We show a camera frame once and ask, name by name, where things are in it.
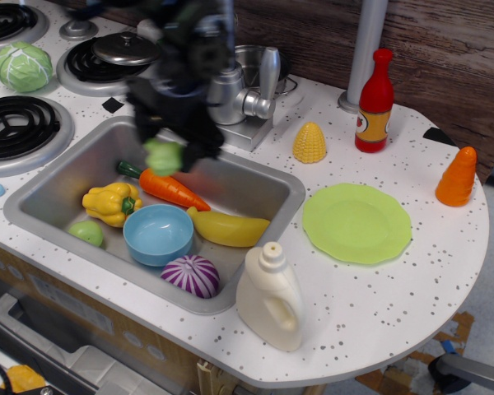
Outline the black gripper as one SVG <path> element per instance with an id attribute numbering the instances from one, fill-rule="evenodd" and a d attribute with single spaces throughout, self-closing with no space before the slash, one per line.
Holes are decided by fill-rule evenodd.
<path id="1" fill-rule="evenodd" d="M 151 80 L 132 77 L 126 81 L 127 100 L 134 108 L 137 135 L 144 144 L 162 128 L 181 136 L 186 145 L 181 171 L 188 173 L 202 159 L 216 159 L 225 138 L 197 95 L 175 95 L 158 91 Z"/>

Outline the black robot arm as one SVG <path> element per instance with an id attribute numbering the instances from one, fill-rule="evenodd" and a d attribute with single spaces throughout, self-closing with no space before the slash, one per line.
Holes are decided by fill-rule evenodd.
<path id="1" fill-rule="evenodd" d="M 207 100 L 211 80 L 232 62 L 233 36 L 218 1 L 93 1 L 71 6 L 68 16 L 87 21 L 110 9 L 136 12 L 161 30 L 160 58 L 151 79 L 128 79 L 127 101 L 156 175 L 188 173 L 203 158 L 215 159 L 224 137 Z"/>

